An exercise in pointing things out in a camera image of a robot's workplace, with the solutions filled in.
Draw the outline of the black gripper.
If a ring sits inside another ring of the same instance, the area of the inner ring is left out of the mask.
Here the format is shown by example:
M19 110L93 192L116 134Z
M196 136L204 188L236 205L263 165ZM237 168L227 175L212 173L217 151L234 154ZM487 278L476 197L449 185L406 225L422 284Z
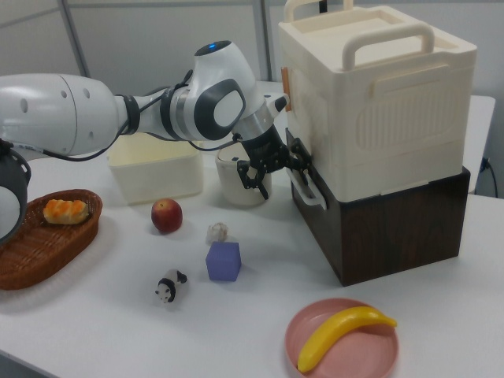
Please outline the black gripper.
M300 139L293 139L287 146L276 128L269 128L255 139L241 142L249 161L238 160L237 172L245 189L258 189L264 200L269 193L263 184L266 173L276 172L288 167L297 171L302 182L307 185L307 175L312 166L312 157ZM256 169L254 176L249 174Z

